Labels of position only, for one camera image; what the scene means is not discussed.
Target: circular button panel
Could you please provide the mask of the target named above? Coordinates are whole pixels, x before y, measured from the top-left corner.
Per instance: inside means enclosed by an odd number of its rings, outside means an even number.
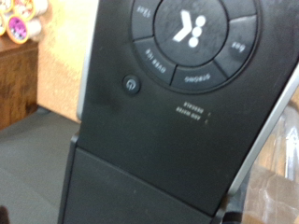
[[[133,40],[160,82],[177,91],[209,91],[248,59],[256,14],[253,0],[135,0]]]

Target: beige wall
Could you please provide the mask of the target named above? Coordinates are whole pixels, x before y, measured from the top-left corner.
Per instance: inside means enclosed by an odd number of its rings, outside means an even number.
[[[43,34],[38,37],[38,94],[40,105],[76,120],[90,17],[97,0],[50,0],[40,17]]]

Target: brew size button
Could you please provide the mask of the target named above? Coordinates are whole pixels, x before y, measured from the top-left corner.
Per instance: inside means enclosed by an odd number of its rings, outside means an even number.
[[[174,75],[176,65],[169,62],[158,50],[152,38],[135,41],[136,49],[141,56],[143,63],[160,80],[168,85]]]
[[[257,29],[256,16],[230,21],[230,32],[226,43],[215,58],[227,77],[231,77],[241,68],[249,57]]]
[[[152,36],[152,24],[160,0],[135,0],[132,14],[133,39]]]
[[[206,91],[225,81],[222,71],[209,63],[197,68],[178,67],[171,86],[185,91]]]
[[[222,0],[222,2],[230,20],[256,14],[253,0]]]

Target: k-cup pod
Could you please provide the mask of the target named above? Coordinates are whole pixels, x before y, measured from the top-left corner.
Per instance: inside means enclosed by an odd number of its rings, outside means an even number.
[[[23,20],[29,21],[33,17],[44,14],[48,6],[48,0],[15,0],[14,12]]]
[[[28,39],[39,35],[41,29],[42,26],[38,18],[25,21],[19,16],[12,15],[7,22],[7,34],[17,44],[23,44]]]

